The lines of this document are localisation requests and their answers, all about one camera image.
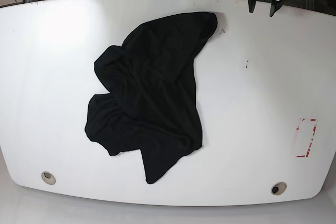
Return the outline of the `black T-shirt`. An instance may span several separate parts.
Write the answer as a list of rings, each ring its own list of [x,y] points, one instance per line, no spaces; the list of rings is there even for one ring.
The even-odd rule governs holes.
[[[203,145],[194,59],[217,25],[210,12],[155,19],[94,63],[107,92],[89,101],[85,133],[111,156],[139,150],[148,184]]]

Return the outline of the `red tape rectangle marker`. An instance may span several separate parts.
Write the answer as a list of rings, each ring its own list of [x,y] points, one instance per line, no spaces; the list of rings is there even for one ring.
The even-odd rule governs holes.
[[[305,158],[309,156],[317,128],[317,122],[317,119],[300,119],[295,134],[295,157]]]

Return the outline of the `right table grommet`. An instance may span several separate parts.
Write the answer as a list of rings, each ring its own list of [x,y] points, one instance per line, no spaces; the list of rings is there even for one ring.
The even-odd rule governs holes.
[[[283,194],[286,189],[287,189],[287,184],[285,182],[278,182],[272,186],[271,193],[273,195],[278,196],[278,195]]]

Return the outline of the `table grommet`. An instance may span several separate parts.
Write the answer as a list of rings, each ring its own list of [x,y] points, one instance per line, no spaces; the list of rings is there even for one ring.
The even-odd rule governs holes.
[[[41,178],[48,185],[54,185],[56,183],[54,175],[49,172],[42,172]]]
[[[278,195],[283,194],[286,189],[287,189],[287,184],[285,182],[278,182],[272,186],[271,193],[273,195],[278,196]]]

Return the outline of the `left table grommet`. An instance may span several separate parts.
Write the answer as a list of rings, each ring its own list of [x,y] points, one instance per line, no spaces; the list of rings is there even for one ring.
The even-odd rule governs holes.
[[[49,172],[42,172],[41,178],[48,185],[54,185],[56,183],[54,175]]]

